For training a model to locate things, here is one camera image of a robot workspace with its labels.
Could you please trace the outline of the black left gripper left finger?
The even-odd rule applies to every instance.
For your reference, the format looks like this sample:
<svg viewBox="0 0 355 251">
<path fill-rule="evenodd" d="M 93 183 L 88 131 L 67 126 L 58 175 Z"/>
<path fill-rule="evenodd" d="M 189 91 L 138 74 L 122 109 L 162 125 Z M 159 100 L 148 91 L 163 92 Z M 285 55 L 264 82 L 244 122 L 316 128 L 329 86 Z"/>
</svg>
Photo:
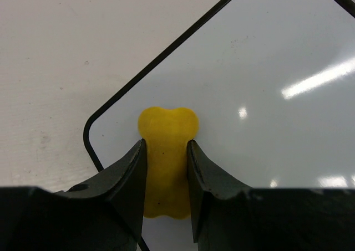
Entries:
<svg viewBox="0 0 355 251">
<path fill-rule="evenodd" d="M 67 191 L 1 188 L 2 250 L 135 250 L 141 239 L 146 143 Z"/>
</svg>

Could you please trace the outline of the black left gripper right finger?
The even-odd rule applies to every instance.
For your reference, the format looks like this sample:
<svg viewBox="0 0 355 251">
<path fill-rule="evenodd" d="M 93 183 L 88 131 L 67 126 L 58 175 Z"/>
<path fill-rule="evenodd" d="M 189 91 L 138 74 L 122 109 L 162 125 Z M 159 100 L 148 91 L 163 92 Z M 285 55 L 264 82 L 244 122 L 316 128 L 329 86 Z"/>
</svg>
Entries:
<svg viewBox="0 0 355 251">
<path fill-rule="evenodd" d="M 194 242 L 199 250 L 353 250 L 354 190 L 252 188 L 187 145 Z"/>
</svg>

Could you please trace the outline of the yellow bone-shaped eraser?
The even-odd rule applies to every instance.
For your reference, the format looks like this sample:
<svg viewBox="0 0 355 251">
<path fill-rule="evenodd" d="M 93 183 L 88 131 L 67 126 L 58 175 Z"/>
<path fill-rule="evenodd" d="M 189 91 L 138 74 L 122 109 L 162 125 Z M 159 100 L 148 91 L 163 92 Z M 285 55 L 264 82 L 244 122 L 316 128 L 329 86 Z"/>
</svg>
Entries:
<svg viewBox="0 0 355 251">
<path fill-rule="evenodd" d="M 154 106 L 138 118 L 138 132 L 147 146 L 144 216 L 185 219 L 190 215 L 187 144 L 199 130 L 190 109 Z"/>
</svg>

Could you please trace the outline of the small black-framed whiteboard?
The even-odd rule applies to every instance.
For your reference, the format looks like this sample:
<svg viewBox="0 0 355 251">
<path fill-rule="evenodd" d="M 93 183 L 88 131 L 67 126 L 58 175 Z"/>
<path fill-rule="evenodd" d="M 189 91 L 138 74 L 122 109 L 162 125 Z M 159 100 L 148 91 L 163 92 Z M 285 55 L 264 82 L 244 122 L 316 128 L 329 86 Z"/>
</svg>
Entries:
<svg viewBox="0 0 355 251">
<path fill-rule="evenodd" d="M 194 110 L 204 154 L 252 188 L 354 190 L 354 2 L 221 0 L 88 119 L 97 169 L 151 106 Z M 144 219 L 143 239 L 199 250 L 190 219 Z"/>
</svg>

